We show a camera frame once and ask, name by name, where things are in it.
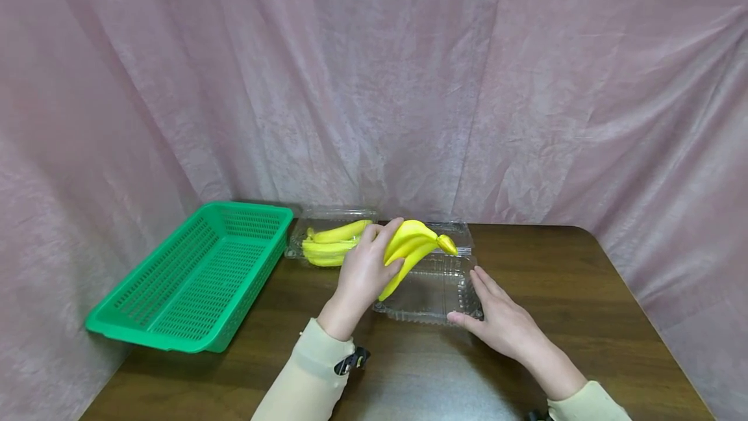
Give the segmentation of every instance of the pink curtain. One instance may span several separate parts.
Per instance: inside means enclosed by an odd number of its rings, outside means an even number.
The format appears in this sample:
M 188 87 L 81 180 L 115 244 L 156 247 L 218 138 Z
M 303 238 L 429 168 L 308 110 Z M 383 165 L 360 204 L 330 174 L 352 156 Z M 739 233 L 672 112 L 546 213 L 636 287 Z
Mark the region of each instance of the pink curtain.
M 747 416 L 747 57 L 748 0 L 0 0 L 0 417 L 77 419 L 214 199 L 580 225 Z

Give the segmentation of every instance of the beige sleeve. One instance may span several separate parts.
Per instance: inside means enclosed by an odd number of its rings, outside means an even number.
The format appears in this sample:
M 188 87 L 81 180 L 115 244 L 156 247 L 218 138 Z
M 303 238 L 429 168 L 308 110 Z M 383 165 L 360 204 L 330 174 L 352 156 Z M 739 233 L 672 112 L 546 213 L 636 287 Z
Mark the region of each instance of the beige sleeve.
M 252 421 L 329 420 L 348 382 L 334 367 L 354 351 L 352 339 L 339 342 L 311 319 Z
M 595 381 L 560 402 L 548 400 L 555 421 L 631 421 L 626 412 Z

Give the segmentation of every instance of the sleeve cuff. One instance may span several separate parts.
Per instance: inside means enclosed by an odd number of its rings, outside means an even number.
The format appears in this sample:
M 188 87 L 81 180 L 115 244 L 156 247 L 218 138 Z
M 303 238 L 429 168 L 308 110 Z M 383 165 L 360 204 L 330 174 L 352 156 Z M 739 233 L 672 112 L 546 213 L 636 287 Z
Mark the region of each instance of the sleeve cuff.
M 629 416 L 595 381 L 587 382 L 579 392 L 561 400 L 548 400 L 549 413 L 555 420 L 628 420 Z
M 296 342 L 292 357 L 307 371 L 321 377 L 329 377 L 335 376 L 335 365 L 355 350 L 353 338 L 347 342 L 340 342 L 326 334 L 316 319 L 312 318 Z

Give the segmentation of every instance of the yellow banana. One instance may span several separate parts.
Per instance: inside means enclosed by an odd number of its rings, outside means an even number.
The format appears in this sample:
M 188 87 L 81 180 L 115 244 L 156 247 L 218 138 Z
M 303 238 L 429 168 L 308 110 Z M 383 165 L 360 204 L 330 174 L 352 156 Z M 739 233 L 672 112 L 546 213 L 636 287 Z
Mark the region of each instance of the yellow banana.
M 408 254 L 408 257 L 405 257 L 403 268 L 401 268 L 400 272 L 398 272 L 397 275 L 395 275 L 395 277 L 390 280 L 390 282 L 387 284 L 387 287 L 384 287 L 384 291 L 382 292 L 382 294 L 379 294 L 379 301 L 384 301 L 385 299 L 389 298 L 390 294 L 392 294 L 393 291 L 397 289 L 400 282 L 403 281 L 405 275 L 407 275 L 408 272 L 412 270 L 413 267 L 415 267 L 422 258 L 426 257 L 429 253 L 432 253 L 432 251 L 438 247 L 439 246 L 434 240 L 430 240 L 427 243 L 419 245 L 412 253 Z
M 339 228 L 320 231 L 318 233 L 309 228 L 306 230 L 306 234 L 318 244 L 333 244 L 335 242 L 340 242 L 341 240 L 349 240 L 356 236 L 360 236 L 361 233 L 364 232 L 366 225 L 371 223 L 372 220 L 359 220 L 342 225 Z
M 395 231 L 390 243 L 387 245 L 387 249 L 384 250 L 384 263 L 391 262 L 390 259 L 394 257 L 395 250 L 403 247 L 403 244 L 407 243 L 413 238 L 429 238 L 436 242 L 436 233 L 428 228 L 425 224 L 418 220 L 405 220 L 400 228 Z
M 387 266 L 401 257 L 405 258 L 405 263 L 397 276 L 390 280 L 382 294 L 379 295 L 379 301 L 387 299 L 403 281 L 405 275 L 422 258 L 438 248 L 444 250 L 445 253 L 457 255 L 457 247 L 449 236 L 438 236 L 418 220 L 404 221 L 384 251 L 384 265 Z
M 358 244 L 357 240 L 341 240 L 332 244 L 318 244 L 311 239 L 304 239 L 301 242 L 301 251 L 304 255 L 345 255 L 350 249 Z
M 392 255 L 390 255 L 390 258 L 388 260 L 385 260 L 384 266 L 386 267 L 400 257 L 408 257 L 414 252 L 415 249 L 418 249 L 424 244 L 432 244 L 434 246 L 434 249 L 437 248 L 437 244 L 435 240 L 432 240 L 432 238 L 428 238 L 425 236 L 411 238 L 410 240 L 407 240 L 403 245 L 400 245 L 400 247 L 395 250 Z
M 345 260 L 345 254 L 343 255 L 305 255 L 306 259 L 309 260 L 310 264 L 316 265 L 317 267 L 340 267 Z

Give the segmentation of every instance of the wrist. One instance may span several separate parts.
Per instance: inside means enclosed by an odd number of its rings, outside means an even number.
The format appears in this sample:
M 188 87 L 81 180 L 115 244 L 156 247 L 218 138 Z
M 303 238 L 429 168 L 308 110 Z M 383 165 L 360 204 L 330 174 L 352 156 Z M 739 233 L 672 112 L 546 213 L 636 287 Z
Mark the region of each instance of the wrist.
M 548 400 L 566 400 L 587 383 L 569 356 L 550 339 L 540 342 L 531 358 L 521 361 L 548 397 Z
M 353 335 L 365 309 L 351 306 L 338 295 L 333 295 L 317 317 L 317 323 L 330 337 L 346 342 Z

